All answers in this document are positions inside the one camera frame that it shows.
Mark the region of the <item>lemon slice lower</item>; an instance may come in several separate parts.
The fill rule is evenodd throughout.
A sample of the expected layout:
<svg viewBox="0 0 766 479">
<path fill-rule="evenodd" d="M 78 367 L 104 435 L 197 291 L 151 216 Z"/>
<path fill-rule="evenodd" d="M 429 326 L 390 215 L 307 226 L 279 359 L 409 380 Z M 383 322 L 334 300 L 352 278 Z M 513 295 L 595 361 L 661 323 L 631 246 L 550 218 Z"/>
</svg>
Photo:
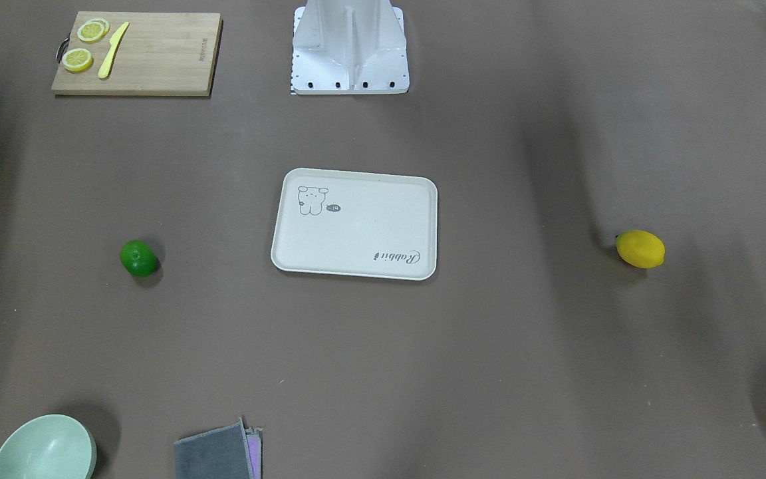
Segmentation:
<svg viewBox="0 0 766 479">
<path fill-rule="evenodd" d="M 94 55 L 84 48 L 69 49 L 61 57 L 60 64 L 70 73 L 81 73 L 94 63 Z"/>
</svg>

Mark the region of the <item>cream rectangular tray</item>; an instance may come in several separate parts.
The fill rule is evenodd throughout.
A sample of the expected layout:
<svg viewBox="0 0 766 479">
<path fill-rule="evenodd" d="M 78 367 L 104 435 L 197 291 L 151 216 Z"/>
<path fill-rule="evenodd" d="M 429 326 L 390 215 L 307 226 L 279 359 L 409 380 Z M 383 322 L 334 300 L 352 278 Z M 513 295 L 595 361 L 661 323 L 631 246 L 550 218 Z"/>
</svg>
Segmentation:
<svg viewBox="0 0 766 479">
<path fill-rule="evenodd" d="M 270 256 L 286 272 L 429 279 L 438 263 L 437 185 L 419 176 L 290 170 Z"/>
</svg>

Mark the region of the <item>yellow lemon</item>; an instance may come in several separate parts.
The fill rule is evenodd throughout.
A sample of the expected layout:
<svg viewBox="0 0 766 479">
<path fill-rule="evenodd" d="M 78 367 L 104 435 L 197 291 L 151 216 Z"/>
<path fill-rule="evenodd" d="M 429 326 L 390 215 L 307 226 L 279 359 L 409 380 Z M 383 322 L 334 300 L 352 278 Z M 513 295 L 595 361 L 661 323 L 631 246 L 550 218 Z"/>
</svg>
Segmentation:
<svg viewBox="0 0 766 479">
<path fill-rule="evenodd" d="M 666 256 L 664 242 L 645 230 L 627 230 L 615 238 L 620 258 L 638 269 L 653 269 L 663 264 Z"/>
</svg>

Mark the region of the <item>grey folded cloth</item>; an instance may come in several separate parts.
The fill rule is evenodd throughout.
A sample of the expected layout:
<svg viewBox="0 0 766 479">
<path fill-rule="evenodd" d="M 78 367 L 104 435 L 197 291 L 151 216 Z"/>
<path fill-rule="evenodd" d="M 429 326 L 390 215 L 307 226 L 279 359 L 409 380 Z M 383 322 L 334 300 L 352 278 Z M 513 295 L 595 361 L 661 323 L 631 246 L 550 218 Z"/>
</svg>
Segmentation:
<svg viewBox="0 0 766 479">
<path fill-rule="evenodd" d="M 262 428 L 247 428 L 240 418 L 174 443 L 176 478 L 261 478 Z"/>
</svg>

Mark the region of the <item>green lime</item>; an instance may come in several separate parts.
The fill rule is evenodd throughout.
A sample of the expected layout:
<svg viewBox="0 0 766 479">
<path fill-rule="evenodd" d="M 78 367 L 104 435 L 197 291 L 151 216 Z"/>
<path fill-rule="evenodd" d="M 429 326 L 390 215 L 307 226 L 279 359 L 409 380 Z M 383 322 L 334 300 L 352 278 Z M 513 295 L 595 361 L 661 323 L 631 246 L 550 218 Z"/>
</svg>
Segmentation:
<svg viewBox="0 0 766 479">
<path fill-rule="evenodd" d="M 120 263 L 134 277 L 148 277 L 158 269 L 158 257 L 147 243 L 127 241 L 120 249 Z"/>
</svg>

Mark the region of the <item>mint green bowl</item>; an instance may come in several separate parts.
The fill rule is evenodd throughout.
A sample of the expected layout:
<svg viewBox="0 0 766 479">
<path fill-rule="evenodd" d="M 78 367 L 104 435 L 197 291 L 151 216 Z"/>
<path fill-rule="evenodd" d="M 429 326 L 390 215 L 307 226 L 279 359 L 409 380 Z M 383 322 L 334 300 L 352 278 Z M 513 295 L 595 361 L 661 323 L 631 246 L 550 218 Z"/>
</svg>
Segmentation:
<svg viewBox="0 0 766 479">
<path fill-rule="evenodd" d="M 0 446 L 0 478 L 90 478 L 98 458 L 94 437 L 72 416 L 25 422 Z"/>
</svg>

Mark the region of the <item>bamboo cutting board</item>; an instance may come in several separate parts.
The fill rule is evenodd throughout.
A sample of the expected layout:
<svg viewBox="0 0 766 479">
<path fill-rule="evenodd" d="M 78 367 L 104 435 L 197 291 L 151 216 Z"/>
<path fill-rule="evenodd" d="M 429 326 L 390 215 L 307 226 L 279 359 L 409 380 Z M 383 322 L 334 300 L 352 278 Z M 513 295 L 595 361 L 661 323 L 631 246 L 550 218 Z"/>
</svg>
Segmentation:
<svg viewBox="0 0 766 479">
<path fill-rule="evenodd" d="M 77 29 L 89 19 L 110 23 L 106 36 L 83 43 Z M 110 37 L 130 22 L 108 79 L 98 70 L 109 51 Z M 70 30 L 70 49 L 88 49 L 93 65 L 70 73 L 58 65 L 51 90 L 57 95 L 202 96 L 211 94 L 223 19 L 219 13 L 77 12 Z"/>
</svg>

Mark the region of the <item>lemon slice upper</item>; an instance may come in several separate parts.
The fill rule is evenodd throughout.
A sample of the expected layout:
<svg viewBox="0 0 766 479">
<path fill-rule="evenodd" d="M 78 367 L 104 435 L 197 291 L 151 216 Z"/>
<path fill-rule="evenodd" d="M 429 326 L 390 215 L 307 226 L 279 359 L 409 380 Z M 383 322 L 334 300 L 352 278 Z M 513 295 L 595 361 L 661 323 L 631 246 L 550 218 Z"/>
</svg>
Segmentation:
<svg viewBox="0 0 766 479">
<path fill-rule="evenodd" d="M 103 18 L 89 19 L 76 31 L 77 37 L 83 43 L 96 43 L 103 39 L 110 30 L 110 23 Z"/>
</svg>

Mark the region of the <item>yellow plastic knife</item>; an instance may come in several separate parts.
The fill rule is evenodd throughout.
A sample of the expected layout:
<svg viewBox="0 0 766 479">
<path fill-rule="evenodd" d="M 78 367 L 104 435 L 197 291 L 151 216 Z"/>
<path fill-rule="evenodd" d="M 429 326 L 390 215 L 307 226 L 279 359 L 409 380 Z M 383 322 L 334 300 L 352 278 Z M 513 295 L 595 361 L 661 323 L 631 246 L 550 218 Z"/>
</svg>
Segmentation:
<svg viewBox="0 0 766 479">
<path fill-rule="evenodd" d="M 107 52 L 106 57 L 104 57 L 104 60 L 100 65 L 100 69 L 98 70 L 98 79 L 104 80 L 108 79 L 110 76 L 110 70 L 112 70 L 116 58 L 116 53 L 118 52 L 121 40 L 129 26 L 130 22 L 125 21 L 110 37 L 109 51 Z"/>
</svg>

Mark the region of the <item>lemon slice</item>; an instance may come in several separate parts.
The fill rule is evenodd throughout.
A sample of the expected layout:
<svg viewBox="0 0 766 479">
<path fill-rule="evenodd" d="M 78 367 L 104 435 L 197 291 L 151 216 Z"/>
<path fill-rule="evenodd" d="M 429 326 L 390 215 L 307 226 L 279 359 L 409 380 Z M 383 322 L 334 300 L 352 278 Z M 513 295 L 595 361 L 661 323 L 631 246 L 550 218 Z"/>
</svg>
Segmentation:
<svg viewBox="0 0 766 479">
<path fill-rule="evenodd" d="M 81 73 L 94 63 L 94 55 L 84 48 L 69 49 L 61 57 L 60 64 L 70 73 Z"/>
<path fill-rule="evenodd" d="M 76 31 L 77 37 L 83 43 L 96 43 L 103 39 L 110 30 L 110 23 L 103 18 L 89 19 Z"/>
</svg>

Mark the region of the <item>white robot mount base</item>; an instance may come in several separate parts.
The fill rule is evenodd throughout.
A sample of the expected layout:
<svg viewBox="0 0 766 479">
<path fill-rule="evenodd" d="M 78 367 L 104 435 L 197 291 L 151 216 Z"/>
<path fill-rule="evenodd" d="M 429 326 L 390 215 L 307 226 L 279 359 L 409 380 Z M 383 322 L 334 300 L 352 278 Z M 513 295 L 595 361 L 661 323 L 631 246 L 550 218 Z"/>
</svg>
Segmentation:
<svg viewBox="0 0 766 479">
<path fill-rule="evenodd" d="M 404 94 L 404 12 L 389 1 L 308 1 L 295 9 L 290 92 Z"/>
</svg>

